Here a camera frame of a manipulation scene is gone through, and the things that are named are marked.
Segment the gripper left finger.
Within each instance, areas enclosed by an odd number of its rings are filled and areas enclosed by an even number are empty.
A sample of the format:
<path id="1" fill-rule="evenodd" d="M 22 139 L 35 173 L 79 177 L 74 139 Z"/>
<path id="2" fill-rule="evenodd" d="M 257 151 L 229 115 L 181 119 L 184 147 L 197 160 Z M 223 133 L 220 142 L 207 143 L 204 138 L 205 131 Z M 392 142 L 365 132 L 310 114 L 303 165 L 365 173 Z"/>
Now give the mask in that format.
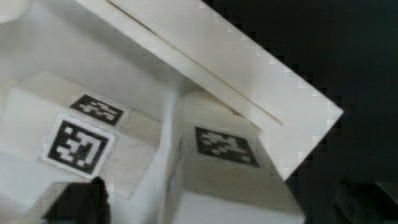
<path id="1" fill-rule="evenodd" d="M 102 179 L 69 183 L 42 215 L 46 224 L 109 224 L 109 216 Z"/>

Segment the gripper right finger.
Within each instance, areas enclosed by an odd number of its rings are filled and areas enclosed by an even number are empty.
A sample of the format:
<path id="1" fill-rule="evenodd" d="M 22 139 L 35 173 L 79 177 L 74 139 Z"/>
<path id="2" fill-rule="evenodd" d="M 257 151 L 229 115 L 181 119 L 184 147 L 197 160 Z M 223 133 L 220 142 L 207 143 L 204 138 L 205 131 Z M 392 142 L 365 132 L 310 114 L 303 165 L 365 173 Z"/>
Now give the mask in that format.
<path id="1" fill-rule="evenodd" d="M 398 224 L 398 183 L 355 182 L 337 185 L 332 224 Z"/>

